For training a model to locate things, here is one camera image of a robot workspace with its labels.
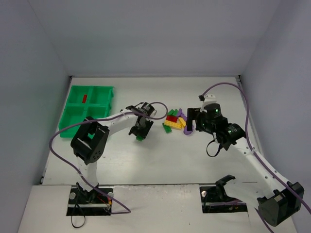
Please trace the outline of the green lego brick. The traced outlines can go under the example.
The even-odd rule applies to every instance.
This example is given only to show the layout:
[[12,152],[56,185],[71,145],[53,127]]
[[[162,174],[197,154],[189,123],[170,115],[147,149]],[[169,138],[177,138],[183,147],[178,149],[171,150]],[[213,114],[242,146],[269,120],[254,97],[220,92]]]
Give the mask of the green lego brick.
[[164,124],[162,126],[163,126],[163,129],[165,130],[165,133],[171,133],[172,132],[172,129],[169,126],[166,126]]

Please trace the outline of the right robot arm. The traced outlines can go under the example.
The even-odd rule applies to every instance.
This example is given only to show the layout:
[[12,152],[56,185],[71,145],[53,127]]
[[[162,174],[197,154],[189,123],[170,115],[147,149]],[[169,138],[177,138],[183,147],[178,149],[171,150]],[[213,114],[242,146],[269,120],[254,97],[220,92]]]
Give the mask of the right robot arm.
[[239,199],[254,207],[261,217],[276,227],[301,208],[304,188],[292,183],[267,162],[247,140],[246,132],[236,123],[229,123],[218,103],[202,108],[188,108],[186,126],[213,136],[213,141],[256,177],[257,186],[246,187],[233,175],[226,175],[216,184],[221,199]]

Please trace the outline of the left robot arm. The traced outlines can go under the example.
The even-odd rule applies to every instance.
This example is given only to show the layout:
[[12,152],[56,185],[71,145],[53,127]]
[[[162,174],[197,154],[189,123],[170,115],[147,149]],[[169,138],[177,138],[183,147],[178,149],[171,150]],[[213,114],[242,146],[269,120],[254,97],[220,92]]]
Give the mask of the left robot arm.
[[104,118],[102,122],[81,125],[70,143],[77,157],[78,169],[86,179],[83,181],[80,178],[77,183],[78,188],[90,193],[94,187],[98,187],[97,161],[104,153],[110,136],[129,128],[130,135],[145,139],[154,123],[149,117],[155,115],[155,108],[145,102],[141,107],[128,106],[118,114]]

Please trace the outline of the purple curved lego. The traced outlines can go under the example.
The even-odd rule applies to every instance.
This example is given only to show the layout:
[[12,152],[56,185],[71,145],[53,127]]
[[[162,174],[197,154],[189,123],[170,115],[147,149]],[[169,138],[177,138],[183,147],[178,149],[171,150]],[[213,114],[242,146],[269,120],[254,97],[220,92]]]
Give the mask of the purple curved lego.
[[181,116],[182,116],[182,114],[183,114],[182,109],[181,109],[181,108],[179,108],[179,110],[177,111],[176,116],[177,116],[177,117],[181,117]]

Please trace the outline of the red lego brick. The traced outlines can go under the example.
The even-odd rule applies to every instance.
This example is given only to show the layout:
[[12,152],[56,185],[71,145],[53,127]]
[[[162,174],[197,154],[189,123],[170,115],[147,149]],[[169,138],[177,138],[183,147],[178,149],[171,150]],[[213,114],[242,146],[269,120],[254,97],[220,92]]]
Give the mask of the red lego brick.
[[170,121],[170,122],[176,123],[177,120],[178,120],[178,117],[169,115],[169,116],[166,117],[166,120]]

